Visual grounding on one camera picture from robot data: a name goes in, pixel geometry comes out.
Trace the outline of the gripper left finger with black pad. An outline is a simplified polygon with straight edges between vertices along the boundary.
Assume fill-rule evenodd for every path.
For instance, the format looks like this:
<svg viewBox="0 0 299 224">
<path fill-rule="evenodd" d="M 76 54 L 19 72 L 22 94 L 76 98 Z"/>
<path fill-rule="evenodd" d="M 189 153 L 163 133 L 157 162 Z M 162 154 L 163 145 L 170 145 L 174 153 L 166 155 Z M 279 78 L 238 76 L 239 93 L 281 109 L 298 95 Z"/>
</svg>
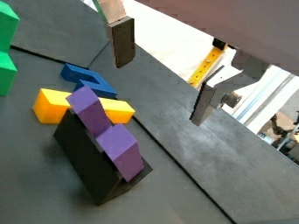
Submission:
<svg viewBox="0 0 299 224">
<path fill-rule="evenodd" d="M 126 66 L 137 56 L 135 19 L 127 15 L 122 0 L 96 0 L 107 20 L 115 66 Z"/>
</svg>

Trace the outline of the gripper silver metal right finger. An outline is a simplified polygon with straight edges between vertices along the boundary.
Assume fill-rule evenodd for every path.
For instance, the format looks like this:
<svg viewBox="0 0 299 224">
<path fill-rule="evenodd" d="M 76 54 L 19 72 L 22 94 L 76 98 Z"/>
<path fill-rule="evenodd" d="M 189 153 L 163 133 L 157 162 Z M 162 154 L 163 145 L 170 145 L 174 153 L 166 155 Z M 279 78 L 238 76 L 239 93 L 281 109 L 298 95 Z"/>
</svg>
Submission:
<svg viewBox="0 0 299 224">
<path fill-rule="evenodd" d="M 191 112 L 191 122 L 197 126 L 202 125 L 213 110 L 217 109 L 221 104 L 226 103 L 225 99 L 227 95 L 234 90 L 257 83 L 270 67 L 269 62 L 241 49 L 237 50 L 231 65 L 241 70 L 238 74 L 213 86 L 210 81 L 217 75 L 217 73 L 214 73 L 202 83 L 199 96 L 194 104 L 194 111 Z"/>
</svg>

